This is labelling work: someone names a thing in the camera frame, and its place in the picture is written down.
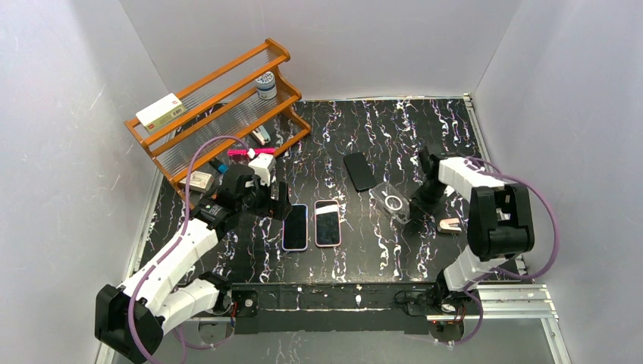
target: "phone screen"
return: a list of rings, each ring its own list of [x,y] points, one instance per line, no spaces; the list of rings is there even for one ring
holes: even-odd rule
[[[302,252],[308,248],[308,206],[293,205],[293,211],[284,220],[281,249]]]
[[[340,205],[337,201],[315,202],[315,237],[317,246],[340,245]]]

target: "gray wall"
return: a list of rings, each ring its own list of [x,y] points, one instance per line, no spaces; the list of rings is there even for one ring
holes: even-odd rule
[[[491,157],[539,186],[562,227],[544,277],[574,362],[643,357],[643,3],[525,2],[474,103]],[[537,211],[539,247],[551,236]]]
[[[118,2],[0,3],[2,362],[93,362],[155,169],[122,121],[166,92]]]
[[[121,0],[169,90],[266,37],[304,99],[461,96],[475,89],[518,1]]]

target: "wooden rack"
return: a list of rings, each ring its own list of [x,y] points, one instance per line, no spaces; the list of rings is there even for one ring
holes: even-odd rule
[[[149,134],[137,118],[125,121],[125,125],[172,187],[183,196],[179,181],[186,177],[187,165],[193,154],[212,137],[234,135],[243,138],[282,114],[301,131],[285,140],[277,148],[276,156],[310,133],[310,125],[293,110],[293,103],[301,100],[301,93],[283,78],[278,68],[279,64],[289,60],[288,51],[268,38],[245,55],[177,93],[176,96],[186,106],[186,112],[160,130]],[[274,99],[264,100],[257,96],[253,81],[268,71],[274,74],[278,94]],[[213,111],[215,105],[226,99],[230,101]],[[195,162],[194,170],[234,143],[226,140],[204,149]]]

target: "smartphone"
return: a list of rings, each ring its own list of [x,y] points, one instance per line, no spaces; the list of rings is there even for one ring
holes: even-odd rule
[[[293,210],[284,220],[281,249],[285,252],[303,252],[308,249],[308,206],[293,204]]]
[[[366,161],[364,153],[353,153],[343,157],[350,180],[357,192],[370,190],[377,182],[373,176],[371,166]]]
[[[324,248],[340,244],[340,204],[333,200],[315,202],[315,245]]]

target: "pink object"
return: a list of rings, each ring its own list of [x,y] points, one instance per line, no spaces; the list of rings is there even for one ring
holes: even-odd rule
[[[259,148],[255,149],[255,154],[274,154],[275,148]],[[228,149],[227,154],[231,157],[233,155],[248,155],[245,149]]]

